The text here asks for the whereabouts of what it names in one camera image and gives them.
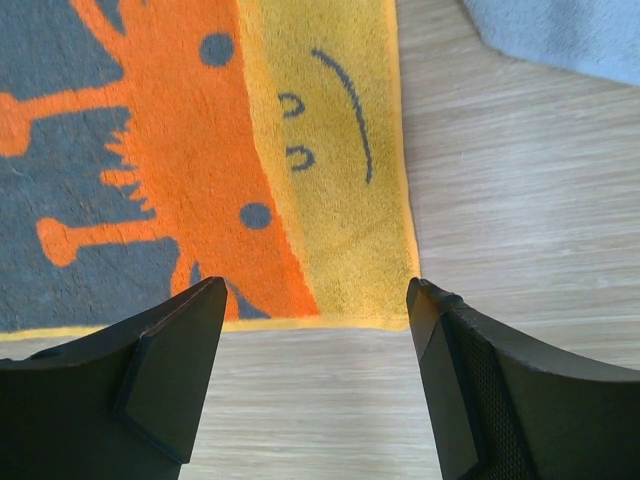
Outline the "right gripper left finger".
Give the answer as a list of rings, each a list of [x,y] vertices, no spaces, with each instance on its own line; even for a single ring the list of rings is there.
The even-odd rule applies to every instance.
[[[192,456],[227,289],[207,278],[82,338],[1,362],[5,479],[175,479]]]

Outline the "orange grey patterned towel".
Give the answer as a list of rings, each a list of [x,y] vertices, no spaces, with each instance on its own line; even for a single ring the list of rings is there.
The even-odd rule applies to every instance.
[[[5,1],[1,337],[208,277],[229,331],[408,325],[392,1]]]

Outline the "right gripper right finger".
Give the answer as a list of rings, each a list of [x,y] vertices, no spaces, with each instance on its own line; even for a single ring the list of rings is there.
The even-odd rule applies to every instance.
[[[407,309],[446,479],[635,479],[639,374],[547,344],[415,278]]]

